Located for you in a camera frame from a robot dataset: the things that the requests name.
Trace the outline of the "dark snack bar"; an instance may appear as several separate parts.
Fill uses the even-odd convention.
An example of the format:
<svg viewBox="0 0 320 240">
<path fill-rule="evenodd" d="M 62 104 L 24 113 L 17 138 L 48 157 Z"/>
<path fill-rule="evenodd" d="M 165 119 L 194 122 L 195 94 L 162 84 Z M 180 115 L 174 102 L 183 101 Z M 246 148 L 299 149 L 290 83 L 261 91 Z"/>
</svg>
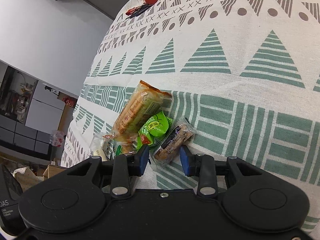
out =
<svg viewBox="0 0 320 240">
<path fill-rule="evenodd" d="M 190 124 L 187 118 L 179 118 L 173 125 L 169 134 L 161 142 L 157 150 L 153 154 L 155 165 L 165 167 L 179 153 L 180 147 L 194 136 L 196 130 Z"/>
</svg>

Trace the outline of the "green snack packet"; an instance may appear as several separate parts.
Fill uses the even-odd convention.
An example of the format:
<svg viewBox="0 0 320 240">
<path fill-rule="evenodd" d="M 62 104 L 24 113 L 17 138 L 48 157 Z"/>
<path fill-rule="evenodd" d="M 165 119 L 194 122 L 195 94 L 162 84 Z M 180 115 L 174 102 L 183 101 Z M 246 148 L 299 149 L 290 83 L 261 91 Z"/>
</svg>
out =
<svg viewBox="0 0 320 240">
<path fill-rule="evenodd" d="M 150 117 L 138 131 L 135 149 L 129 150 L 129 152 L 138 151 L 144 145 L 148 145 L 150 148 L 158 146 L 165 138 L 172 123 L 172 118 L 166 116 L 163 111 Z"/>
</svg>

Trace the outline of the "white clear snack packet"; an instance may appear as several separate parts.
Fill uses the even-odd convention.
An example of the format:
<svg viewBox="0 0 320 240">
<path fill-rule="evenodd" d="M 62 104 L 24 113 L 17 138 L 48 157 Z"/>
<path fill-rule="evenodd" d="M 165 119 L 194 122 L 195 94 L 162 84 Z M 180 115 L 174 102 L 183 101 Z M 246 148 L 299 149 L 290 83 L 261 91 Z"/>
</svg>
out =
<svg viewBox="0 0 320 240">
<path fill-rule="evenodd" d="M 102 161 L 111 161 L 115 158 L 114 135 L 97 133 L 93 135 L 89 146 L 91 156 L 100 157 Z"/>
</svg>

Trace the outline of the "orange cracker packet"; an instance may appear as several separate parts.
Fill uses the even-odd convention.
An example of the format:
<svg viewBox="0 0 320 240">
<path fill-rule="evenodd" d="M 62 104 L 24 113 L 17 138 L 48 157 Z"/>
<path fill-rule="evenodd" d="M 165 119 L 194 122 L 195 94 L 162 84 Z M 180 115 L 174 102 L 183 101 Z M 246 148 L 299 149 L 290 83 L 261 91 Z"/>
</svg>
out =
<svg viewBox="0 0 320 240">
<path fill-rule="evenodd" d="M 163 101 L 171 97 L 170 93 L 141 80 L 114 122 L 112 131 L 103 138 L 128 143 L 135 141 L 140 128 L 158 113 Z"/>
</svg>

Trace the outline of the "water bottle pack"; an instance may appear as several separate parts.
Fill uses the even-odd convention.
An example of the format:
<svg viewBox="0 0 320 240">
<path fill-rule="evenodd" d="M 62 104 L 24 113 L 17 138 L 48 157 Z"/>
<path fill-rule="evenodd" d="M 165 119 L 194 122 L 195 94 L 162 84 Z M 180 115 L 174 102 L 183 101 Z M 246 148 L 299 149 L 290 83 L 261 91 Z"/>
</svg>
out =
<svg viewBox="0 0 320 240">
<path fill-rule="evenodd" d="M 50 144 L 54 147 L 62 147 L 65 143 L 66 134 L 63 131 L 52 131 L 50 134 Z"/>
</svg>

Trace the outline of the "white kitchen cabinets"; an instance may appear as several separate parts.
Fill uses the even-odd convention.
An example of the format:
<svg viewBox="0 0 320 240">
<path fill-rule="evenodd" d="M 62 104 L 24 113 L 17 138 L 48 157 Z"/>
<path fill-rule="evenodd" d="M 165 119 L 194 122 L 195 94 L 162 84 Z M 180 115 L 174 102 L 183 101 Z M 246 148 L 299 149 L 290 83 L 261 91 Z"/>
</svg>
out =
<svg viewBox="0 0 320 240">
<path fill-rule="evenodd" d="M 76 102 L 74 96 L 38 81 L 28 106 L 25 126 L 48 134 L 57 131 L 67 99 Z"/>
</svg>

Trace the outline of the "patterned white green bedspread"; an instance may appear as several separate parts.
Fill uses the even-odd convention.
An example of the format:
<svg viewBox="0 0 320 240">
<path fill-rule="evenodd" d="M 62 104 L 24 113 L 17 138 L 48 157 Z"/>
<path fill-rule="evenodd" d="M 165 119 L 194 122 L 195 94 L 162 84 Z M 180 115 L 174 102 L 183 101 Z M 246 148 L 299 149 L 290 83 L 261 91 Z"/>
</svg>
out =
<svg viewBox="0 0 320 240">
<path fill-rule="evenodd" d="M 319 239 L 319 0 L 129 0 L 108 29 L 76 104 L 61 164 L 90 156 L 143 80 L 163 112 L 196 129 L 188 146 L 244 159 L 300 187 L 302 229 Z"/>
</svg>

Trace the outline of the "red black key bunch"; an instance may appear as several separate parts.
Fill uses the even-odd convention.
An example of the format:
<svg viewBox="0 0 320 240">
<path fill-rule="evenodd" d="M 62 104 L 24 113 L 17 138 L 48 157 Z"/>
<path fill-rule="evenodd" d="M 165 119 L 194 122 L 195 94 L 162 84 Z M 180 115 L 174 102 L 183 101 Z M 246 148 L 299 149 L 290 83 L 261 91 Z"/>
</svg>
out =
<svg viewBox="0 0 320 240">
<path fill-rule="evenodd" d="M 142 5 L 131 8 L 127 12 L 125 12 L 125 15 L 127 16 L 127 18 L 134 18 L 134 17 L 141 15 L 146 10 L 148 10 L 150 7 L 155 5 L 158 0 L 142 0 L 142 1 L 143 1 Z"/>
</svg>

